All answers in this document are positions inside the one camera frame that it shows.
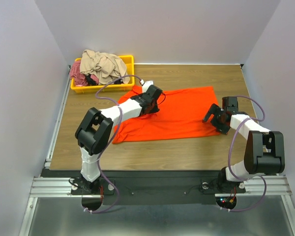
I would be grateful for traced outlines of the orange t shirt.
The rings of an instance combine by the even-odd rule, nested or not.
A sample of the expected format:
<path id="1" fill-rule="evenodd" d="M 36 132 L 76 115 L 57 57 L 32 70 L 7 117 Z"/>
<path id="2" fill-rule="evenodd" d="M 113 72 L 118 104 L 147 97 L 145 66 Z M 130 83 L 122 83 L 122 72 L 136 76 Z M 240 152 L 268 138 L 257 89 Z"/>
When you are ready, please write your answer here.
<path id="1" fill-rule="evenodd" d="M 159 111 L 122 122 L 113 144 L 216 136 L 215 127 L 202 120 L 217 103 L 212 86 L 165 91 Z"/>

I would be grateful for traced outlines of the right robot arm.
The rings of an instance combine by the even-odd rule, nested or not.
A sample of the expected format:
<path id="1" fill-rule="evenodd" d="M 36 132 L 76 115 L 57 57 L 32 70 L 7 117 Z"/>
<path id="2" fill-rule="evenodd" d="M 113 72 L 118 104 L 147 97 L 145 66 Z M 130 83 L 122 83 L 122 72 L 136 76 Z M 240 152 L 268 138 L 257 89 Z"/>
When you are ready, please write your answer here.
<path id="1" fill-rule="evenodd" d="M 210 121 L 216 131 L 228 134 L 230 129 L 234 135 L 241 135 L 246 140 L 243 160 L 232 165 L 233 147 L 228 153 L 228 165 L 221 169 L 217 178 L 217 187 L 240 186 L 246 180 L 256 176 L 280 174 L 285 169 L 284 136 L 279 131 L 271 131 L 259 123 L 263 119 L 249 116 L 241 112 L 236 96 L 222 98 L 222 106 L 211 104 L 203 118 Z"/>

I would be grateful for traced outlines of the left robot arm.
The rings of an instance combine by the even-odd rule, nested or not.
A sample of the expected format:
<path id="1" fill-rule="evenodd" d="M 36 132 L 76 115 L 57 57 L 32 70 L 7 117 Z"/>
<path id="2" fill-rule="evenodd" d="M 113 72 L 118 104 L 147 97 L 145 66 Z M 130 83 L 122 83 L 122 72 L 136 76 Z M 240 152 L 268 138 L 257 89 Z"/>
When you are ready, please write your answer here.
<path id="1" fill-rule="evenodd" d="M 110 145 L 114 136 L 110 136 L 113 128 L 120 128 L 121 123 L 131 118 L 157 113 L 157 100 L 163 91 L 152 81 L 146 82 L 142 93 L 134 95 L 122 103 L 98 110 L 90 108 L 75 132 L 82 156 L 80 184 L 90 193 L 95 193 L 100 187 L 101 172 L 99 160 L 103 151 Z"/>

